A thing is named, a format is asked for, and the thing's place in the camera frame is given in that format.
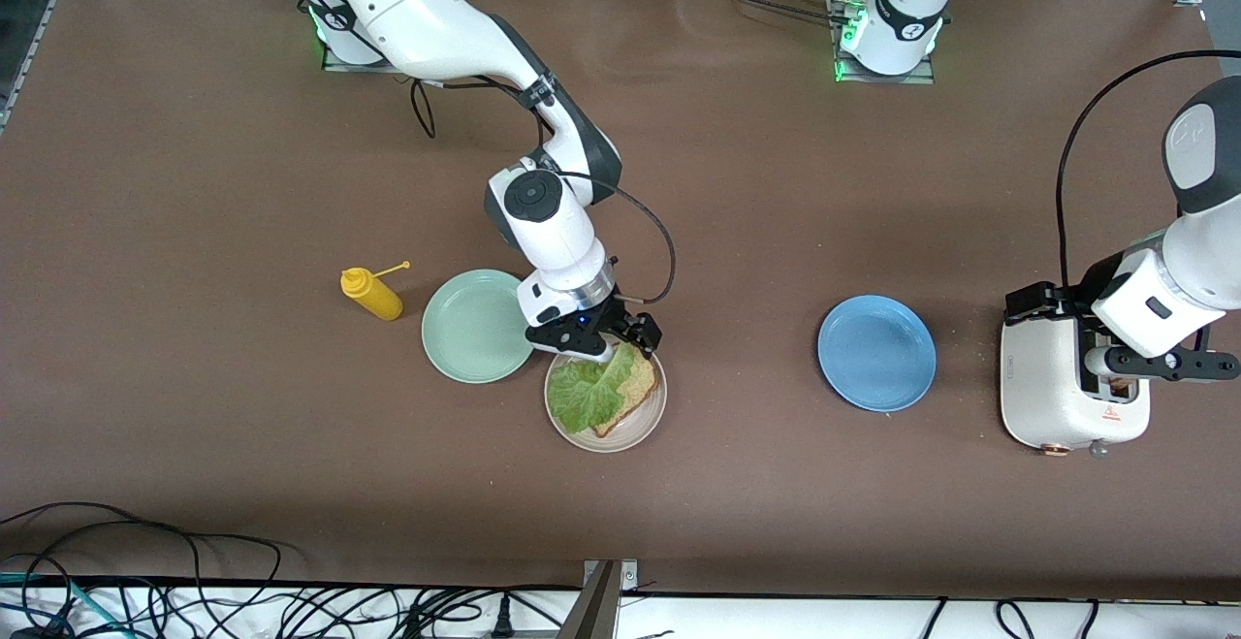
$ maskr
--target plate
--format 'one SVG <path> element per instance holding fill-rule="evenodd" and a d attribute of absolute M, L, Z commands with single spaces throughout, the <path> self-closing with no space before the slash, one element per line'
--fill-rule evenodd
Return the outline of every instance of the plate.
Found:
<path fill-rule="evenodd" d="M 513 375 L 534 346 L 517 304 L 517 278 L 470 270 L 444 282 L 422 313 L 422 347 L 436 370 L 457 382 L 486 383 Z"/>
<path fill-rule="evenodd" d="M 838 304 L 819 329 L 819 366 L 851 404 L 871 412 L 912 406 L 934 381 L 931 333 L 905 304 L 858 295 Z"/>
<path fill-rule="evenodd" d="M 655 375 L 659 377 L 659 383 L 656 383 L 655 388 L 652 388 L 650 395 L 647 396 L 647 400 L 642 404 L 638 404 L 637 409 L 620 419 L 620 423 L 617 423 L 616 428 L 612 428 L 612 433 L 608 433 L 608 437 L 596 436 L 592 428 L 586 428 L 581 433 L 565 431 L 563 423 L 560 423 L 560 419 L 551 413 L 551 404 L 547 403 L 547 383 L 551 382 L 551 371 L 568 361 L 581 360 L 581 357 L 556 356 L 556 360 L 551 361 L 551 366 L 547 369 L 547 377 L 544 380 L 544 406 L 547 409 L 547 418 L 551 419 L 551 424 L 556 428 L 556 432 L 565 440 L 592 453 L 619 453 L 642 443 L 659 426 L 659 419 L 664 416 L 664 406 L 668 403 L 668 375 L 664 375 L 664 365 L 660 364 L 659 357 L 650 357 L 655 364 Z"/>

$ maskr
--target toast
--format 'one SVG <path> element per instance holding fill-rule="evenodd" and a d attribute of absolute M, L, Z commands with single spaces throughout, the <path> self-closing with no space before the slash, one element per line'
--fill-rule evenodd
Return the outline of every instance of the toast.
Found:
<path fill-rule="evenodd" d="M 655 372 L 655 364 L 648 360 L 648 357 L 634 357 L 633 369 L 629 370 L 629 378 L 617 387 L 617 393 L 624 400 L 620 411 L 608 422 L 592 426 L 591 428 L 593 428 L 594 434 L 597 437 L 608 437 L 608 433 L 612 433 L 612 428 L 616 428 L 638 406 L 642 406 L 658 386 L 659 373 Z"/>

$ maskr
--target yellow squeeze bottle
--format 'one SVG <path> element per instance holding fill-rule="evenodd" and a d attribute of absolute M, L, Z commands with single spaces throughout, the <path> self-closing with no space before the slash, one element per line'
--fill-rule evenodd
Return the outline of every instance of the yellow squeeze bottle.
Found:
<path fill-rule="evenodd" d="M 391 287 L 385 285 L 379 277 L 408 267 L 410 262 L 405 262 L 380 273 L 369 272 L 366 268 L 350 268 L 340 273 L 340 290 L 355 303 L 367 308 L 372 315 L 391 321 L 401 316 L 403 304 Z"/>

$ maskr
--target lettuce leaf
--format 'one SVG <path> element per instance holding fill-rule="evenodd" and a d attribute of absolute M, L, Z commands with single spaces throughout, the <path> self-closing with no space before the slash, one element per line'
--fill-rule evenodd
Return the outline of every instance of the lettuce leaf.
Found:
<path fill-rule="evenodd" d="M 607 365 L 573 360 L 555 369 L 547 381 L 551 414 L 571 433 L 611 421 L 624 404 L 617 388 L 629 380 L 635 352 L 620 344 Z"/>

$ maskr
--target table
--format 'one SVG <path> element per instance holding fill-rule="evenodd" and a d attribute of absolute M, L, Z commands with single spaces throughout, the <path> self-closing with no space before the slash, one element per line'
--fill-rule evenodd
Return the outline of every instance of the table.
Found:
<path fill-rule="evenodd" d="M 676 238 L 658 432 L 580 452 L 544 413 L 549 357 L 475 387 L 422 352 L 447 278 L 527 270 L 479 206 L 535 136 L 504 96 L 434 92 L 426 140 L 388 74 L 319 72 L 294 0 L 61 0 L 0 144 L 5 511 L 93 499 L 274 537 L 303 579 L 580 583 L 583 558 L 635 557 L 668 591 L 1241 592 L 1241 386 L 1155 386 L 1149 432 L 1104 463 L 1041 458 L 998 414 L 1003 298 L 1055 277 L 1069 127 L 1128 66 L 1209 46 L 1198 11 L 953 0 L 937 86 L 892 87 L 833 82 L 823 26 L 735 0 L 472 2 L 552 65 Z M 1167 65 L 1093 114 L 1073 273 L 1169 222 L 1163 128 L 1217 77 Z M 592 216 L 625 289 L 656 290 L 654 228 L 620 201 Z M 395 324 L 336 287 L 406 258 Z M 862 293 L 912 306 L 939 351 L 890 417 L 845 404 L 813 352 Z M 1235 318 L 1214 344 L 1241 346 Z M 71 571 L 187 573 L 133 534 L 81 552 Z"/>

